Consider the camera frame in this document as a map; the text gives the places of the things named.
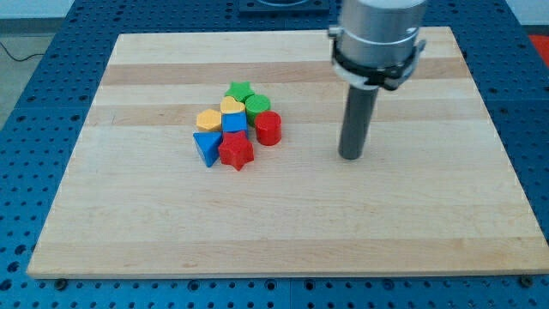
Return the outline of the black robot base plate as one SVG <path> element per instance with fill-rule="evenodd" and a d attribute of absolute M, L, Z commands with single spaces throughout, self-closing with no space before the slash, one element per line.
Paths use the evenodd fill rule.
<path fill-rule="evenodd" d="M 326 0 L 238 0 L 240 14 L 328 13 Z"/>

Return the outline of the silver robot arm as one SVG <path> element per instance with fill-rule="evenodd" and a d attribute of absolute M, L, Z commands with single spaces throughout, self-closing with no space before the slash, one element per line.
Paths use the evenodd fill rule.
<path fill-rule="evenodd" d="M 415 71 L 426 0 L 346 0 L 331 26 L 335 73 L 360 90 L 394 91 Z"/>

